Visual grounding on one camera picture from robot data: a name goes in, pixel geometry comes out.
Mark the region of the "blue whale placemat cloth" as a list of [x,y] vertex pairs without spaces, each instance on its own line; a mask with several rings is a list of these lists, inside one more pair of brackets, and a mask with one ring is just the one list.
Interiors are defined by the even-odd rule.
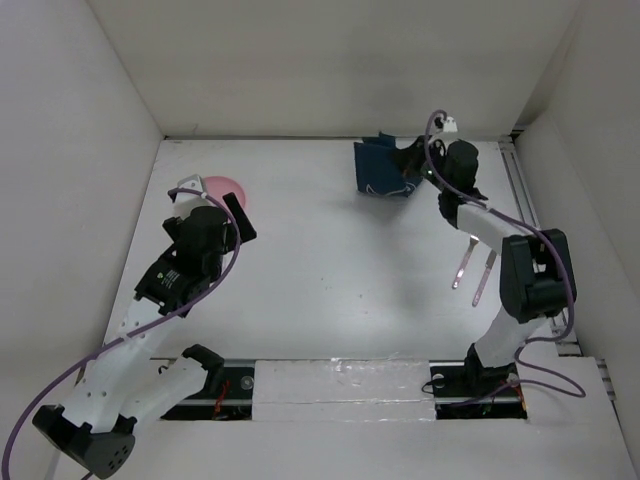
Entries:
[[409,176],[393,160],[400,153],[397,138],[379,132],[353,143],[356,188],[361,194],[408,198],[420,186],[420,175]]

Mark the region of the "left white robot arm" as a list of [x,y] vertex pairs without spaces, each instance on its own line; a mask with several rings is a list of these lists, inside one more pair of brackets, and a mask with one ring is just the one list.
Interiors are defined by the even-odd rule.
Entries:
[[234,193],[215,200],[194,188],[175,188],[178,201],[193,196],[185,216],[163,223],[172,243],[148,268],[115,336],[86,364],[71,395],[43,405],[32,424],[60,452],[98,479],[112,477],[133,452],[137,434],[187,397],[215,393],[223,358],[195,344],[156,380],[138,388],[150,359],[191,309],[210,295],[233,267],[242,244],[257,232]]

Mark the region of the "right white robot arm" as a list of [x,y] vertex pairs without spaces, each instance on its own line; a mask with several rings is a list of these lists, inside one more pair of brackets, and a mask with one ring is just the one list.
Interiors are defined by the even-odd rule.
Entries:
[[420,176],[439,191],[442,217],[477,238],[500,260],[500,310],[468,349],[460,375],[480,390],[508,381],[524,347],[548,318],[571,311],[577,288],[566,235],[538,230],[491,207],[476,186],[479,151],[471,143],[419,136],[392,156],[406,177]]

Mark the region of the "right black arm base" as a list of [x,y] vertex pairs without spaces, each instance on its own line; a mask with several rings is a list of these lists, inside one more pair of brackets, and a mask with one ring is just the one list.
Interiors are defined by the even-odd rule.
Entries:
[[527,418],[522,392],[507,387],[517,380],[514,363],[488,373],[472,373],[463,362],[431,362],[423,393],[435,401],[437,420]]

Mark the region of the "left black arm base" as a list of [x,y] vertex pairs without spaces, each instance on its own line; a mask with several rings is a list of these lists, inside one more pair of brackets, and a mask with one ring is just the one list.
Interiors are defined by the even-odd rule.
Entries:
[[204,387],[172,407],[167,421],[245,421],[252,419],[254,360],[226,360],[221,375],[208,375]]

